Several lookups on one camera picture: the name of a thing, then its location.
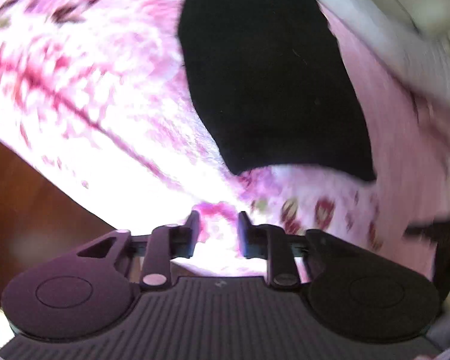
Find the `black garment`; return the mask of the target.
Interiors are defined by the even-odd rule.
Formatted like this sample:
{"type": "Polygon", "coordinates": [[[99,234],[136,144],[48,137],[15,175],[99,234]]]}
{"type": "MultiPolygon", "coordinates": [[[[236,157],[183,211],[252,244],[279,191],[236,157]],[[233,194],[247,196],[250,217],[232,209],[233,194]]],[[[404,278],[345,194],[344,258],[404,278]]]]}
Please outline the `black garment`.
{"type": "Polygon", "coordinates": [[[316,0],[185,0],[191,99],[228,170],[329,167],[376,178],[368,127],[316,0]]]}

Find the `pink floral blanket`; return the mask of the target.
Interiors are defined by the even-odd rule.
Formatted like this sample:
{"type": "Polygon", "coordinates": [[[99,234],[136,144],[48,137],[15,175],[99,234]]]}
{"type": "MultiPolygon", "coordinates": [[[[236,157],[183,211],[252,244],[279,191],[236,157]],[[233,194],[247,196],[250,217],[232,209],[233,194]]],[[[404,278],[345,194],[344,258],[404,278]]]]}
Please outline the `pink floral blanket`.
{"type": "Polygon", "coordinates": [[[396,80],[325,12],[367,120],[378,180],[312,166],[233,175],[190,99],[176,35],[184,0],[0,0],[0,141],[115,228],[148,234],[201,212],[185,266],[261,275],[241,257],[237,214],[321,228],[430,276],[434,245],[409,222],[449,209],[450,119],[396,80]]]}

